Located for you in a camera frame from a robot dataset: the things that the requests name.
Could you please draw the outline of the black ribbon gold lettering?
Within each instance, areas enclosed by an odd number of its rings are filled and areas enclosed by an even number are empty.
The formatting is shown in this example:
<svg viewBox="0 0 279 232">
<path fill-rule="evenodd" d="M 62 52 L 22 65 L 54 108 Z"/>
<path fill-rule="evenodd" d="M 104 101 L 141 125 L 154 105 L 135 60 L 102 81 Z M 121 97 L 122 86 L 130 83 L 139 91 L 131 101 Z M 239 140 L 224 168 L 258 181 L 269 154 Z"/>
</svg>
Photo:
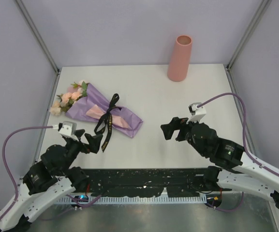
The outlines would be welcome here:
<svg viewBox="0 0 279 232">
<path fill-rule="evenodd" d="M 100 135 L 100 134 L 103 135 L 105 132 L 105 129 L 107 129 L 107 135 L 106 135 L 105 141 L 104 141 L 103 145 L 101 146 L 102 152 L 104 152 L 105 149 L 107 148 L 111 135 L 112 135 L 113 116 L 111 114 L 111 111 L 114 109 L 121 110 L 121 107 L 116 106 L 116 103 L 118 102 L 118 100 L 119 100 L 119 95 L 117 93 L 115 93 L 109 103 L 108 109 L 106 110 L 105 114 L 103 114 L 100 117 L 100 119 L 94 129 L 94 133 L 96 135 Z"/>
</svg>

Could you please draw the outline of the purple wrapping paper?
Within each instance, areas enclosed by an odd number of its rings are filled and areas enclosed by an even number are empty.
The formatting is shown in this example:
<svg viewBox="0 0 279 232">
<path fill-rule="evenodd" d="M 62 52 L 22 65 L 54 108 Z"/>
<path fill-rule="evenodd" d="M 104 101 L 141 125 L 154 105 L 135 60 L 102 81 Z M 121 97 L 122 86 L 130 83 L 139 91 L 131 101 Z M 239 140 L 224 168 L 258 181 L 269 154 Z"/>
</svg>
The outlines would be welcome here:
<svg viewBox="0 0 279 232">
<path fill-rule="evenodd" d="M 76 104 L 74 104 L 65 115 L 74 120 L 96 123 L 99 120 L 87 116 L 86 112 L 95 104 L 106 112 L 109 103 L 110 101 L 101 92 L 99 92 L 92 84 L 89 84 L 87 88 L 87 96 L 81 98 Z M 122 106 L 120 107 L 121 110 L 114 109 L 111 111 L 111 114 L 122 117 L 129 124 L 130 128 L 121 128 L 114 124 L 113 128 L 133 138 L 141 128 L 143 120 L 130 109 Z"/>
</svg>

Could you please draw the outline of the pink artificial flower bunch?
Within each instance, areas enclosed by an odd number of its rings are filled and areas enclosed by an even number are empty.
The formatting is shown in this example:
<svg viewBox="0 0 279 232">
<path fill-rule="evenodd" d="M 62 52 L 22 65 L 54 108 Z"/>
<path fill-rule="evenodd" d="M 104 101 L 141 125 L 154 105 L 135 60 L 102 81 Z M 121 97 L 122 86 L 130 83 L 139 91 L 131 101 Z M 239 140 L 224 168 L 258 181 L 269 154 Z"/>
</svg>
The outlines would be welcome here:
<svg viewBox="0 0 279 232">
<path fill-rule="evenodd" d="M 57 100 L 49 109 L 50 114 L 54 116 L 65 114 L 81 98 L 87 96 L 87 88 L 88 82 L 84 80 L 73 82 L 65 93 L 57 95 Z"/>
</svg>

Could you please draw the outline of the pink tissue paper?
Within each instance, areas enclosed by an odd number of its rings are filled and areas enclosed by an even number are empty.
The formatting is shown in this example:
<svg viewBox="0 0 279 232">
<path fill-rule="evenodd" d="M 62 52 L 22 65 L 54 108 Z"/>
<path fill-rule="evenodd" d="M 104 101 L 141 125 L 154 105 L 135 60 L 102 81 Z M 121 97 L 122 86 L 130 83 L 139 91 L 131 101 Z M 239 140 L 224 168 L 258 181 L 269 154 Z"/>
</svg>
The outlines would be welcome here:
<svg viewBox="0 0 279 232">
<path fill-rule="evenodd" d="M 87 112 L 86 115 L 94 118 L 94 119 L 100 119 L 101 116 L 105 115 L 105 111 L 103 111 L 100 107 L 98 107 L 96 104 L 91 107 Z M 129 124 L 120 116 L 113 115 L 113 124 L 116 126 L 119 126 L 121 128 L 129 129 Z"/>
</svg>

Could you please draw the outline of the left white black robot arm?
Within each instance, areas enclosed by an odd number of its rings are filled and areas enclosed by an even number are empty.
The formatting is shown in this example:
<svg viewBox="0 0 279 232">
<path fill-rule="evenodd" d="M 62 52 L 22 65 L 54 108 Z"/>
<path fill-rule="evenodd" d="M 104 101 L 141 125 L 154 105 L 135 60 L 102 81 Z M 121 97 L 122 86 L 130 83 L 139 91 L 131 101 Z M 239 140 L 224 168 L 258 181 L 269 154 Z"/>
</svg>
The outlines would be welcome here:
<svg viewBox="0 0 279 232">
<path fill-rule="evenodd" d="M 66 145 L 52 145 L 41 160 L 30 167 L 20 185 L 12 181 L 15 194 L 0 210 L 0 232 L 26 230 L 29 225 L 58 198 L 74 191 L 83 192 L 90 186 L 80 167 L 71 167 L 79 153 L 97 153 L 103 138 L 61 124 L 57 130 Z"/>
</svg>

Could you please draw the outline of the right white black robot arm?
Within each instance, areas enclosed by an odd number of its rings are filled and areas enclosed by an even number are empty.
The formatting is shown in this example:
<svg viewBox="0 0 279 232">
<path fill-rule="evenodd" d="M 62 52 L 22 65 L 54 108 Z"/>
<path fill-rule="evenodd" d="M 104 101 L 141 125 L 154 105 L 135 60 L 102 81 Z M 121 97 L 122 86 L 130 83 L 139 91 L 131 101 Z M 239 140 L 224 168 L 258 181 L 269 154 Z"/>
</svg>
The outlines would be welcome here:
<svg viewBox="0 0 279 232">
<path fill-rule="evenodd" d="M 161 125 L 166 140 L 178 131 L 176 141 L 186 141 L 202 157 L 214 164 L 217 174 L 204 177 L 203 185 L 208 190 L 217 187 L 252 193 L 270 202 L 279 209 L 279 169 L 264 162 L 247 150 L 227 139 L 220 138 L 214 129 L 187 118 L 174 117 Z"/>
</svg>

